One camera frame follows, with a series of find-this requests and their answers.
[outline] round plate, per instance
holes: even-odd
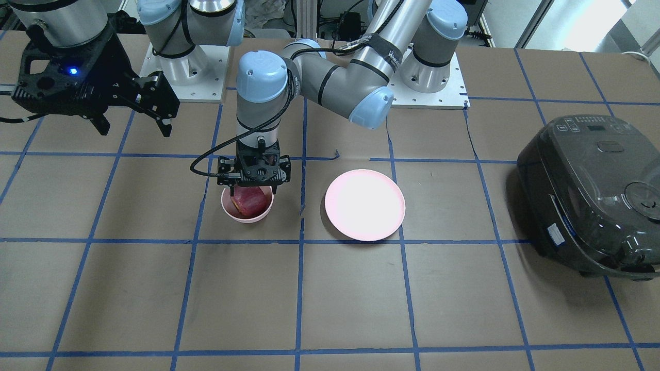
[[[387,176],[358,169],[341,174],[330,184],[325,211],[339,232],[355,240],[378,241],[399,229],[406,202]]]

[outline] white mounting plate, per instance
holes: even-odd
[[[451,75],[447,86],[437,93],[421,93],[409,88],[402,80],[401,74],[396,73],[389,82],[389,88],[394,92],[395,108],[435,108],[439,110],[462,110],[465,105],[470,106],[467,98],[467,89],[463,81],[463,74],[454,53],[451,58]]]
[[[202,45],[202,50],[209,58],[209,66],[213,70],[208,72],[207,78],[194,85],[172,85],[177,98],[182,102],[220,103],[226,90],[227,68],[229,66],[229,47]],[[149,44],[147,55],[140,70],[140,76],[147,76],[156,70],[162,70],[158,58],[151,53]]]

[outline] blue joint cap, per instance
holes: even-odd
[[[137,13],[145,26],[156,24],[181,7],[182,0],[138,0]]]
[[[367,129],[376,129],[385,121],[394,102],[394,93],[387,86],[381,86],[363,99],[348,119]]]
[[[246,7],[243,0],[236,0],[236,11],[232,21],[232,30],[229,31],[227,46],[239,46],[243,42],[243,31],[245,30]]]
[[[431,27],[445,39],[456,41],[463,37],[467,13],[458,1],[433,0],[426,17]]]
[[[286,65],[279,55],[265,50],[251,51],[238,62],[236,90],[247,101],[265,103],[282,93],[287,79]]]
[[[314,41],[314,40],[312,40],[312,39],[300,39],[300,40],[296,40],[296,41],[292,42],[292,43],[289,44],[289,45],[292,45],[292,44],[305,44],[305,45],[307,45],[307,46],[309,46],[309,47],[311,47],[311,48],[320,48],[320,47],[321,47],[321,46],[319,45],[319,43],[317,43],[316,41]],[[320,51],[319,54],[321,55],[321,57],[322,57],[323,59],[328,59],[327,56],[325,55],[325,52],[324,52],[324,51]]]

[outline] sticker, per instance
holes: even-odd
[[[548,233],[550,234],[550,238],[552,238],[552,241],[554,242],[555,246],[559,246],[566,242],[564,237],[562,237],[562,233],[559,231],[559,228],[557,227],[557,223],[553,223],[551,226],[548,227]]]

